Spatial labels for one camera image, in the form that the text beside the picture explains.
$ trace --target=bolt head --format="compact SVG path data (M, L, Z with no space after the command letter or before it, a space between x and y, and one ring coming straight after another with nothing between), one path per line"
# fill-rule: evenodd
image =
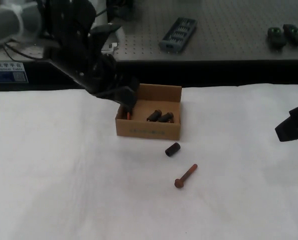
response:
M180 179L176 179L176 180L174 180L174 186L177 189L181 189L184 187L184 183Z

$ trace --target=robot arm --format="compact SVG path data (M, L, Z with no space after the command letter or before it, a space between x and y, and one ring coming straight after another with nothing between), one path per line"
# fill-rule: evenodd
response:
M139 82L117 71L112 55L101 53L109 35L120 28L92 28L97 13L89 0L37 0L0 5L0 45L14 39L34 42L47 32L59 47L45 47L43 58L90 94L113 100L128 110L136 104Z

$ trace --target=cable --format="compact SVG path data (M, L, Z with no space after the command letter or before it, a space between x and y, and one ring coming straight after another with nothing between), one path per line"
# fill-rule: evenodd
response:
M22 53L21 51L18 51L17 49L15 49L14 47L8 45L7 43L4 43L4 44L3 44L3 49L4 49L4 51L6 52L6 54L8 55L8 57L9 57L11 60L12 60L12 57L10 57L10 55L7 53L6 47L7 47L8 49L12 50L13 52L15 52L16 54L19 54L19 55L21 55L21 56L23 56L23 57L25 57L25 58L27 58L27 59L31 59L31 60L35 60L35 61L45 61L45 60L46 60L46 59L43 58L43 57L39 58L39 57L33 57L33 56L26 55L26 54Z
M3 50L5 51L5 54L7 54L7 56L8 56L12 61L14 61L14 62L18 62L18 63L21 63L21 62L22 62L22 61L17 61L17 60L15 60L15 59L13 59L13 58L10 56L9 52L7 51L7 49L6 49L6 47L5 47L4 45L2 45L2 48L3 48Z

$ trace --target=rusty bolt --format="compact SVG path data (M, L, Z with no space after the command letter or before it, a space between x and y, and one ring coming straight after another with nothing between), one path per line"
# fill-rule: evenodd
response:
M174 186L177 189L181 189L184 186L184 182L197 169L197 167L198 167L197 164L192 165L192 167L180 179L174 180Z

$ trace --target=dark metal part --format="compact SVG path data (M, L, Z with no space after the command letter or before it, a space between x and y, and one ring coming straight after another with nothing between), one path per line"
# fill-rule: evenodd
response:
M148 122L156 122L158 120L158 118L161 117L162 114L163 113L161 112L161 110L157 109L147 118L147 121Z
M162 115L161 117L159 117L158 122L160 122L160 123L166 123L170 119L172 119L173 117L174 117L174 114L172 112L168 112L165 115Z
M180 145L179 143L175 142L174 144L172 144L165 152L165 154L168 157L171 157L172 155L174 155L176 152L178 152L180 150Z
M280 123L275 132L280 142L288 142L298 139L298 107L289 111L290 117Z
M184 187L184 182L189 178L189 176L197 169L198 165L194 164L192 167L180 178L174 181L174 186L177 189L181 189Z
M45 4L48 33L60 47L49 47L43 57L97 98L120 103L131 110L139 82L118 71L116 60L101 49L121 26L108 24L91 29L96 11L88 0L48 0Z
M267 35L269 44L274 49L281 49L287 44L287 39L279 27L270 27Z
M283 30L287 39L295 46L298 46L298 28L292 24L284 24Z

